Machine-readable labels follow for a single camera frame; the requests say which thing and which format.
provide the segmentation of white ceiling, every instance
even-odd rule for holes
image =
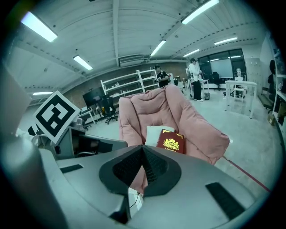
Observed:
[[[222,47],[259,44],[264,39],[262,20],[240,0],[220,0],[183,25],[181,20],[204,2],[46,0],[31,12],[58,37],[48,42],[20,24],[4,63],[27,91],[51,88],[63,92],[118,68],[118,57],[142,54],[149,59],[162,39],[167,42],[150,60],[184,59],[183,55],[196,49],[202,55],[211,48],[215,53],[220,48],[214,48],[214,42],[234,36],[237,42]],[[93,70],[87,71],[75,62],[75,55],[80,55]]]

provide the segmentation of desk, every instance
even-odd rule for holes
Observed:
[[[250,81],[225,81],[226,96],[227,96],[225,111],[227,111],[227,107],[229,106],[228,97],[231,93],[231,85],[254,87],[254,95],[253,95],[253,100],[251,101],[251,110],[250,110],[250,116],[249,116],[252,119],[253,118],[253,111],[254,111],[253,101],[257,96],[257,84],[254,82],[250,82]]]
[[[202,85],[202,98],[205,97],[205,87],[204,87],[204,83],[206,82],[207,84],[207,92],[210,92],[210,88],[209,88],[209,80],[202,80],[200,81],[201,82],[201,85]],[[190,91],[191,91],[191,97],[193,98],[193,90],[192,90],[192,81],[190,81],[190,79],[188,79],[188,83],[187,83],[187,88],[190,87]]]
[[[89,114],[89,115],[90,115],[90,117],[91,117],[91,120],[92,120],[92,121],[93,121],[93,123],[95,124],[95,121],[94,121],[94,118],[93,118],[93,116],[92,116],[91,112],[93,112],[94,117],[96,117],[96,115],[95,115],[94,111],[93,111],[93,110],[90,110],[90,111],[88,111],[88,112],[85,112],[84,114],[79,115],[79,116],[78,116],[78,118],[83,117],[83,116],[85,116],[85,115]]]

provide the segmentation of white pillow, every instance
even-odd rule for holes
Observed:
[[[165,126],[147,127],[147,136],[146,136],[145,145],[157,146],[157,142],[159,140],[160,133],[163,129],[165,129],[167,131],[175,132],[175,129],[172,127],[165,127]]]

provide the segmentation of fluorescent light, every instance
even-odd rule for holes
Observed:
[[[44,91],[44,92],[34,92],[33,95],[50,95],[54,92],[52,91]]]
[[[156,54],[156,52],[166,43],[166,40],[161,41],[161,43],[157,46],[157,48],[151,53],[150,56],[153,56]]]
[[[52,30],[50,30],[44,23],[42,23],[29,11],[23,17],[21,22],[49,42],[52,42],[58,37]]]
[[[221,44],[221,43],[225,43],[225,42],[228,42],[228,41],[234,41],[234,40],[237,40],[237,38],[229,38],[229,39],[226,39],[226,40],[223,40],[223,41],[219,41],[219,42],[214,43],[214,45],[218,45],[218,44]]]
[[[200,8],[195,10],[193,13],[191,13],[186,19],[182,21],[184,25],[187,25],[191,20],[193,20],[196,16],[200,15],[201,13],[205,12],[210,7],[216,5],[219,3],[219,0],[211,0],[202,5]]]
[[[241,56],[240,55],[234,55],[234,56],[231,56],[231,57],[228,57],[228,58],[240,58]]]
[[[92,67],[86,63],[83,59],[81,59],[81,57],[79,55],[75,56],[73,58],[76,62],[78,62],[80,65],[84,66],[87,70],[91,70]]]
[[[199,49],[196,49],[195,51],[192,51],[192,52],[190,52],[190,53],[184,55],[184,57],[189,56],[189,55],[191,55],[191,54],[193,54],[193,53],[195,53],[195,52],[198,52],[198,51],[200,51],[200,50],[199,50]]]

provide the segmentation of red book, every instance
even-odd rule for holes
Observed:
[[[184,136],[163,129],[157,143],[157,147],[171,150],[177,153],[184,153]]]

